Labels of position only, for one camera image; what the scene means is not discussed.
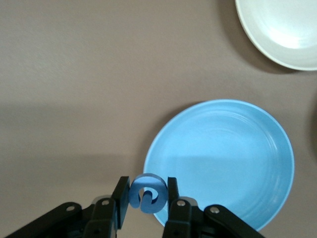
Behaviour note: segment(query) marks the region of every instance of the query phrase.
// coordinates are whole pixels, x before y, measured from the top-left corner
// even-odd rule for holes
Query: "screw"
[[[185,202],[185,201],[183,201],[183,200],[178,200],[178,201],[177,201],[177,206],[183,207],[183,206],[185,206],[185,205],[186,205],[186,202]]]
[[[104,200],[102,201],[101,205],[105,206],[105,205],[108,205],[109,203],[110,203],[109,200]]]
[[[217,207],[211,207],[209,210],[211,213],[215,213],[215,214],[220,212],[220,210]]]
[[[74,209],[75,209],[74,206],[69,206],[69,207],[66,208],[66,212],[71,212],[71,211],[73,211]]]

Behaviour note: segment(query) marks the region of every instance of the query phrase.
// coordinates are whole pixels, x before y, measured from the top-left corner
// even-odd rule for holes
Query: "plate rim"
[[[295,70],[300,70],[300,71],[316,71],[317,70],[317,63],[316,66],[314,67],[301,67],[298,65],[293,65],[293,64],[289,64],[289,63],[285,63],[279,59],[277,59],[276,57],[274,57],[272,54],[270,54],[266,49],[264,49],[261,44],[256,40],[256,38],[253,36],[252,31],[248,28],[248,24],[246,23],[245,17],[242,13],[242,7],[241,7],[241,1],[243,0],[235,0],[235,5],[236,5],[236,9],[237,9],[237,13],[238,13],[238,17],[240,20],[240,23],[242,25],[243,30],[245,31],[246,35],[248,36],[248,38],[250,39],[250,41],[253,43],[253,45],[263,54],[265,55],[267,58],[269,58],[270,60],[272,60],[273,62],[287,67],[287,68],[291,68],[291,69],[295,69]]]
[[[153,151],[153,148],[155,147],[157,141],[160,139],[161,135],[165,132],[166,128],[168,128],[168,126],[170,124],[173,124],[174,121],[176,121],[179,117],[182,117],[184,114],[187,114],[189,111],[193,110],[193,109],[196,109],[197,107],[203,107],[205,105],[208,105],[208,104],[217,104],[217,103],[234,103],[234,104],[242,104],[242,105],[246,105],[248,107],[252,107],[258,111],[260,111],[261,113],[265,114],[266,116],[269,117],[270,120],[272,120],[279,128],[279,130],[282,132],[283,134],[283,137],[285,138],[286,142],[287,142],[287,145],[288,145],[288,151],[290,152],[290,162],[291,162],[291,176],[290,176],[290,180],[288,182],[288,187],[287,187],[287,190],[286,190],[286,193],[284,194],[284,198],[283,200],[281,201],[281,203],[279,204],[278,206],[278,209],[272,214],[272,216],[267,219],[267,221],[265,223],[263,223],[260,227],[255,227],[255,229],[257,231],[263,229],[268,223],[270,223],[275,217],[276,215],[280,212],[280,210],[282,209],[282,207],[284,206],[290,192],[291,192],[291,189],[292,189],[292,185],[293,185],[293,181],[294,181],[294,176],[295,176],[295,158],[294,158],[294,151],[293,151],[293,148],[292,148],[292,145],[291,145],[291,141],[286,133],[286,131],[284,130],[284,128],[281,126],[281,124],[271,115],[269,114],[267,111],[265,111],[264,109],[254,105],[254,104],[251,104],[249,102],[246,102],[246,101],[241,101],[241,100],[236,100],[236,99],[216,99],[216,100],[209,100],[209,101],[204,101],[204,102],[200,102],[200,103],[197,103],[195,105],[192,105],[188,108],[186,108],[185,110],[181,111],[180,113],[178,113],[177,115],[175,115],[171,120],[169,120],[159,131],[159,133],[155,136],[154,140],[152,141],[149,149],[148,149],[148,152],[147,152],[147,155],[146,155],[146,158],[145,158],[145,162],[144,162],[144,167],[143,167],[143,172],[144,173],[150,173],[148,170],[148,166],[147,166],[147,162],[149,160],[149,157]],[[156,219],[163,225],[165,226],[165,224],[163,223],[163,221],[161,219],[159,219],[158,217],[158,214],[154,214],[154,216],[156,217]]]

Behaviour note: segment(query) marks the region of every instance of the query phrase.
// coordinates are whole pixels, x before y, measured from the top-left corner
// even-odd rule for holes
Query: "white plate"
[[[242,26],[268,58],[317,70],[317,0],[236,0]]]

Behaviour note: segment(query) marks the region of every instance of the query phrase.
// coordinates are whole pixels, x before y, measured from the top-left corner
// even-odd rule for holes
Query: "blue foam piece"
[[[151,188],[155,190],[158,195],[153,199],[153,193],[150,190],[146,190],[143,194],[142,200],[139,192],[142,188]],[[129,202],[133,208],[138,208],[141,205],[141,211],[144,213],[156,213],[159,212],[167,202],[167,186],[164,180],[154,174],[142,174],[137,176],[129,191]]]

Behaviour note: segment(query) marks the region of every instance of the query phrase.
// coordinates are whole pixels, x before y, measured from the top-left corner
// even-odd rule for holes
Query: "blue plate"
[[[153,141],[145,173],[176,177],[180,196],[203,210],[220,204],[256,230],[282,208],[294,176],[294,155],[282,126],[266,111],[237,100],[194,105]],[[165,225],[167,206],[155,213]]]

